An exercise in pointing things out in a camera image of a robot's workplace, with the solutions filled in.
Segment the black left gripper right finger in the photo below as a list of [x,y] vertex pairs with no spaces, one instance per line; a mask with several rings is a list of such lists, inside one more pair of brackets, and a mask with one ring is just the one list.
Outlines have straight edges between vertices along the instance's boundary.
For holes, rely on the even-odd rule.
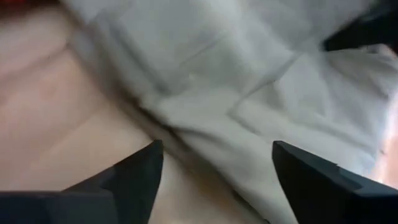
[[283,141],[272,161],[299,223],[397,224],[397,190]]

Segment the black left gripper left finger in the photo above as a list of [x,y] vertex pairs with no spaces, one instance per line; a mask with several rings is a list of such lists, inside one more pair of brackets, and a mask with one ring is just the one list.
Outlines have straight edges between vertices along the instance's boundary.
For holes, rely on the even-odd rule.
[[61,191],[2,191],[1,224],[148,223],[164,146],[155,140],[102,172]]

